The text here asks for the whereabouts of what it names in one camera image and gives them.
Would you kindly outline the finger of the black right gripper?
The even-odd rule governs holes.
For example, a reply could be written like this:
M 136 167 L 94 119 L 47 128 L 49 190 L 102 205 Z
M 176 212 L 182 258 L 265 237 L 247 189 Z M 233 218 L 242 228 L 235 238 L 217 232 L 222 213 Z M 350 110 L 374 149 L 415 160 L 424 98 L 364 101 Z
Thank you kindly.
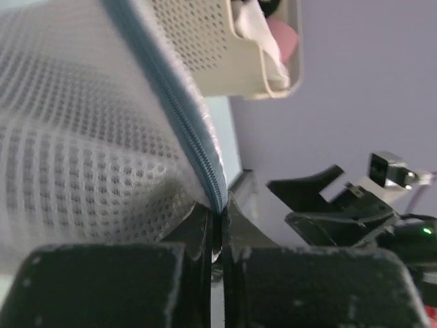
M 293 212 L 332 212 L 335 208 L 321 192 L 344 171 L 338 165 L 304 178 L 271 180 L 267 188 Z

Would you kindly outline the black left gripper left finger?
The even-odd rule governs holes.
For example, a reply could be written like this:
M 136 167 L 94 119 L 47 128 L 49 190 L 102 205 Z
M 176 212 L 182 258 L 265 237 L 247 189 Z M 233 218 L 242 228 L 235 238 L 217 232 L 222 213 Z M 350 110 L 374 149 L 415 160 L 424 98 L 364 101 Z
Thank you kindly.
M 212 212 L 157 243 L 47 245 L 22 262 L 2 327 L 209 327 Z

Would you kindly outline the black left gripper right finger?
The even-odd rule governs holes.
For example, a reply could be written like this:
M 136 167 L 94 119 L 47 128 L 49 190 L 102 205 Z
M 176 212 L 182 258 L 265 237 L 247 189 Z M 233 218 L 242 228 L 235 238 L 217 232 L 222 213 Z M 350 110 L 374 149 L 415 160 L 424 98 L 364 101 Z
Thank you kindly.
M 384 249 L 275 244 L 229 196 L 223 214 L 226 327 L 429 327 L 403 262 Z

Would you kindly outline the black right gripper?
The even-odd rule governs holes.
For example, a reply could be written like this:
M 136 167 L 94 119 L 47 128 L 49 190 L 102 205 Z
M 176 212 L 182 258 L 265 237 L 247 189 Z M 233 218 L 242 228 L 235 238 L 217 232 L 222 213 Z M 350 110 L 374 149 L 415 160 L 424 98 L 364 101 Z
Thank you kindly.
M 417 284 L 436 283 L 436 218 L 400 214 L 373 193 L 337 213 L 290 213 L 285 222 L 310 246 L 381 248 L 396 254 Z

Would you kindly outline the white mesh laundry bag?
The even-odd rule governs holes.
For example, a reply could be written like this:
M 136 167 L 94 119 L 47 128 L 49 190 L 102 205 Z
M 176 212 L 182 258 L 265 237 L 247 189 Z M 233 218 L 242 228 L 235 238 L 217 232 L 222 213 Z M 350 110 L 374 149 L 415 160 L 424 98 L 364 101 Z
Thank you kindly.
M 207 104 L 145 1 L 1 6 L 1 272 L 227 203 Z

